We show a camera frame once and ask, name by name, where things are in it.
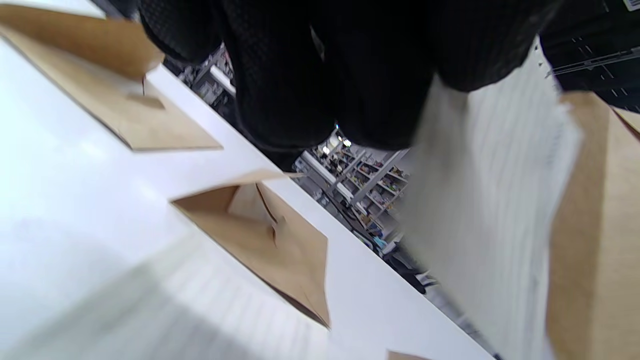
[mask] black textured fabric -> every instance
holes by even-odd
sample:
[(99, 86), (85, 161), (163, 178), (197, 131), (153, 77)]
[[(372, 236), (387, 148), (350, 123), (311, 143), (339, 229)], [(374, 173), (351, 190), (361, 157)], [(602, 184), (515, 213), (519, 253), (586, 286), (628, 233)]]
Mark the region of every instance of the black textured fabric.
[(141, 0), (147, 36), (173, 59), (199, 65), (222, 43), (209, 0)]
[(336, 122), (354, 143), (409, 147), (435, 71), (462, 91), (501, 80), (560, 2), (142, 0), (140, 13), (173, 57), (202, 61), (222, 39), (235, 71), (234, 126), (259, 149), (290, 154)]
[(443, 81), (464, 92), (505, 78), (526, 59), (561, 0), (433, 1), (426, 12)]

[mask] store shelf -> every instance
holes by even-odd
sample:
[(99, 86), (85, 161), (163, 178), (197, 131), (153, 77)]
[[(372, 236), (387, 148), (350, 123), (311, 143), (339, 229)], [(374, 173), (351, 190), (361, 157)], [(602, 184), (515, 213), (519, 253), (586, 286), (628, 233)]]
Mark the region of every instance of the store shelf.
[(363, 164), (363, 165), (367, 165), (367, 166), (369, 166), (369, 167), (372, 167), (372, 168), (376, 169), (377, 171), (380, 171), (380, 168), (379, 168), (379, 167), (377, 167), (376, 165), (369, 164), (369, 163), (366, 163), (366, 162), (364, 162), (364, 161), (362, 162), (362, 164)]
[(378, 182), (378, 183), (376, 183), (376, 184), (378, 184), (378, 186), (382, 187), (383, 189), (385, 189), (386, 191), (388, 191), (388, 192), (390, 192), (390, 193), (392, 193), (392, 194), (394, 194), (394, 195), (397, 195), (397, 194), (398, 194), (397, 192), (395, 192), (395, 191), (391, 190), (390, 188), (388, 188), (386, 185), (384, 185), (384, 184), (383, 184), (383, 183), (381, 183), (381, 182)]
[(364, 175), (364, 176), (368, 177), (369, 179), (370, 179), (370, 178), (371, 178), (371, 176), (372, 176), (372, 175), (369, 175), (369, 174), (367, 174), (366, 172), (364, 172), (364, 171), (362, 171), (362, 170), (360, 170), (360, 169), (358, 169), (358, 172), (359, 172), (359, 173), (361, 173), (362, 175)]
[(351, 181), (351, 182), (352, 182), (352, 183), (353, 183), (353, 184), (354, 184), (358, 189), (362, 189), (362, 187), (361, 187), (358, 183), (356, 183), (352, 178), (350, 178), (350, 177), (349, 177), (348, 179), (349, 179), (349, 181)]
[(394, 174), (394, 173), (392, 173), (391, 171), (390, 171), (390, 172), (387, 172), (387, 174), (388, 174), (388, 175), (391, 175), (392, 177), (394, 177), (394, 178), (396, 178), (396, 179), (400, 179), (400, 180), (402, 180), (402, 181), (404, 181), (404, 182), (406, 182), (406, 183), (408, 183), (408, 182), (409, 182), (409, 180), (407, 180), (407, 179), (405, 179), (405, 178), (403, 178), (403, 177), (401, 177), (401, 176), (395, 175), (395, 174)]
[(348, 152), (339, 151), (338, 153), (349, 156), (350, 158), (354, 158), (354, 159), (356, 158), (355, 156), (353, 156), (352, 154), (349, 154)]
[(371, 200), (371, 202), (373, 202), (375, 205), (378, 205), (379, 208), (384, 209), (385, 205), (380, 204), (379, 202), (376, 201), (376, 199), (373, 198), (373, 196), (367, 194), (367, 197)]

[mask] white shelf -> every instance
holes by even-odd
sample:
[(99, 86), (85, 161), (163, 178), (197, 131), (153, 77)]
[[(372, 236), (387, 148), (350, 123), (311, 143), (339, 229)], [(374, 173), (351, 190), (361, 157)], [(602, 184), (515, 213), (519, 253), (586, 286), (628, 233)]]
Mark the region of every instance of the white shelf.
[(352, 178), (348, 178), (358, 189), (362, 189), (358, 183), (356, 183)]
[(380, 204), (379, 202), (377, 202), (375, 199), (373, 199), (373, 196), (367, 194), (367, 197), (371, 200), (371, 202), (373, 202), (375, 205), (378, 205), (379, 208), (384, 209), (385, 206)]
[(390, 193), (394, 194), (394, 195), (397, 195), (397, 194), (398, 194), (397, 192), (395, 192), (395, 191), (391, 190), (391, 189), (390, 189), (390, 188), (388, 188), (386, 185), (383, 185), (383, 184), (382, 184), (382, 183), (380, 183), (380, 182), (378, 182), (378, 183), (376, 183), (376, 184), (377, 184), (378, 186), (380, 186), (381, 188), (385, 189), (386, 191), (388, 191), (388, 192), (390, 192)]
[(372, 167), (372, 168), (374, 168), (374, 169), (376, 169), (376, 170), (380, 171), (380, 168), (379, 168), (379, 167), (377, 167), (376, 165), (369, 164), (369, 163), (366, 163), (366, 162), (364, 162), (364, 161), (362, 162), (362, 164), (363, 164), (363, 165), (370, 166), (370, 167)]
[(390, 171), (390, 172), (387, 172), (387, 175), (391, 175), (392, 177), (394, 177), (394, 178), (396, 178), (396, 179), (400, 179), (400, 180), (402, 180), (402, 181), (404, 181), (404, 182), (406, 182), (406, 183), (408, 183), (408, 182), (409, 182), (409, 180), (407, 180), (407, 179), (405, 179), (405, 178), (403, 178), (403, 177), (400, 177), (400, 176), (398, 176), (398, 175), (395, 175), (395, 174), (394, 174), (394, 173), (392, 173), (391, 171)]
[(360, 169), (358, 169), (358, 172), (361, 173), (362, 175), (368, 177), (369, 179), (371, 178), (371, 175), (367, 174), (366, 172), (364, 172), (364, 171), (362, 171)]

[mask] kraft paper bag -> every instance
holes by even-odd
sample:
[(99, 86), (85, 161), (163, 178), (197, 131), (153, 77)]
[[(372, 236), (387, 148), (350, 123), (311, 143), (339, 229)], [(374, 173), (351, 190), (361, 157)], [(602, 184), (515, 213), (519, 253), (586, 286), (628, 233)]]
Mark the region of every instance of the kraft paper bag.
[(584, 141), (553, 227), (548, 335), (557, 360), (640, 359), (640, 115), (563, 100)]
[(140, 24), (0, 4), (0, 37), (132, 150), (221, 148), (144, 82), (164, 55)]
[(293, 306), (329, 327), (326, 237), (261, 182), (283, 176), (252, 172), (172, 203)]
[(413, 355), (400, 354), (399, 352), (390, 351), (387, 354), (387, 360), (428, 360), (423, 357), (417, 357)]

